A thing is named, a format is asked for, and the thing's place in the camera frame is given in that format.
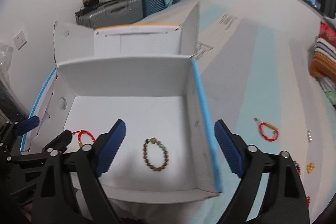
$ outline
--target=white box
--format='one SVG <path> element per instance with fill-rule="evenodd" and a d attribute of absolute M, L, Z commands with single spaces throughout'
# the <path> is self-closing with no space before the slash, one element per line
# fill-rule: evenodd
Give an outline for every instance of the white box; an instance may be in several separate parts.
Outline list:
<path fill-rule="evenodd" d="M 192 58 L 198 5 L 191 10 L 196 12 L 185 19 L 185 29 L 183 24 L 132 25 L 93 31 L 56 23 L 57 78 L 51 74 L 50 88 L 41 92 L 40 108 L 36 104 L 32 112 L 41 118 L 45 108 L 37 136 L 30 133 L 29 152 L 40 152 L 65 129 L 85 129 L 97 138 L 122 119 L 126 137 L 100 177 L 108 198 L 185 203 L 221 193 L 213 125 Z M 144 141 L 152 137 L 169 152 L 161 172 L 153 172 L 143 159 Z M 91 142 L 85 135 L 82 141 Z M 78 148 L 74 137 L 66 152 Z M 155 166 L 164 162 L 153 144 L 148 145 L 148 159 Z M 77 175 L 72 177 L 80 189 Z"/>

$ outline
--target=red string bracelet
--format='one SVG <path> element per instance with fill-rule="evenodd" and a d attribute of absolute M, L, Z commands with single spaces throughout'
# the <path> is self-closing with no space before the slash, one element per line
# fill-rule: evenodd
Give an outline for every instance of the red string bracelet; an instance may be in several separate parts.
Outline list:
<path fill-rule="evenodd" d="M 277 127 L 268 122 L 262 122 L 258 118 L 254 119 L 256 122 L 259 122 L 258 130 L 260 135 L 268 142 L 276 141 L 279 138 L 279 130 Z M 263 126 L 267 126 L 270 129 L 273 129 L 273 138 L 268 138 L 264 132 Z"/>
<path fill-rule="evenodd" d="M 87 131 L 87 130 L 74 131 L 72 134 L 73 134 L 73 135 L 78 134 L 78 144 L 79 144 L 79 147 L 80 147 L 80 148 L 82 148 L 82 146 L 83 146 L 83 143 L 82 143 L 82 135 L 83 135 L 83 134 L 87 134 L 87 135 L 89 135 L 93 142 L 96 141 L 96 139 L 95 139 L 95 137 L 92 135 L 92 133 L 89 132 L 89 131 Z"/>

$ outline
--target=silver bolt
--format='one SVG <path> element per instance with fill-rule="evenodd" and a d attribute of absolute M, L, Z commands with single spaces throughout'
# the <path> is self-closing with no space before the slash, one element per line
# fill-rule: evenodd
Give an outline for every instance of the silver bolt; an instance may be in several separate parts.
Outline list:
<path fill-rule="evenodd" d="M 52 157 L 56 157 L 57 155 L 58 155 L 58 151 L 57 150 L 52 150 L 50 152 L 50 156 L 52 156 Z"/>
<path fill-rule="evenodd" d="M 254 145 L 249 145 L 247 147 L 247 150 L 249 150 L 250 152 L 254 153 L 254 152 L 257 152 L 258 151 L 258 148 L 255 147 Z"/>
<path fill-rule="evenodd" d="M 90 151 L 91 148 L 92 148 L 91 144 L 86 144 L 86 145 L 83 145 L 82 150 L 87 152 L 87 151 Z"/>
<path fill-rule="evenodd" d="M 281 155 L 284 157 L 284 158 L 289 158 L 289 153 L 287 151 L 281 151 Z"/>

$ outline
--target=blue gripper pad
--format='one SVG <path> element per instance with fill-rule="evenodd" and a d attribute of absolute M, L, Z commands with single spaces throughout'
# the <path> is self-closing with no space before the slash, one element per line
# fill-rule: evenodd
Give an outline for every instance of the blue gripper pad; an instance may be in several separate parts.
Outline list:
<path fill-rule="evenodd" d="M 222 149 L 226 161 L 229 164 L 232 173 L 235 173 L 239 178 L 242 178 L 245 174 L 243 158 L 231 138 L 232 135 L 233 134 L 228 131 L 220 121 L 215 123 L 215 137 Z"/>
<path fill-rule="evenodd" d="M 106 173 L 109 170 L 111 163 L 125 138 L 125 122 L 119 120 L 117 125 L 112 127 L 110 133 L 111 136 L 109 137 L 105 146 L 102 148 L 98 155 L 98 163 L 96 168 L 96 175 L 98 177 L 100 177 L 103 173 Z"/>
<path fill-rule="evenodd" d="M 38 116 L 33 116 L 27 120 L 24 120 L 16 125 L 16 129 L 14 131 L 16 136 L 23 136 L 27 132 L 33 130 L 38 127 L 40 124 L 40 119 Z"/>

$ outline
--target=power outlet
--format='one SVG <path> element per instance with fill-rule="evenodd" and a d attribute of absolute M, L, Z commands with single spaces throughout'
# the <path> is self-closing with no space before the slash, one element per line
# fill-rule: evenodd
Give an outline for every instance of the power outlet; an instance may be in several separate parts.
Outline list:
<path fill-rule="evenodd" d="M 18 50 L 21 49 L 23 45 L 27 43 L 23 31 L 21 31 L 16 37 L 14 37 L 14 43 Z"/>

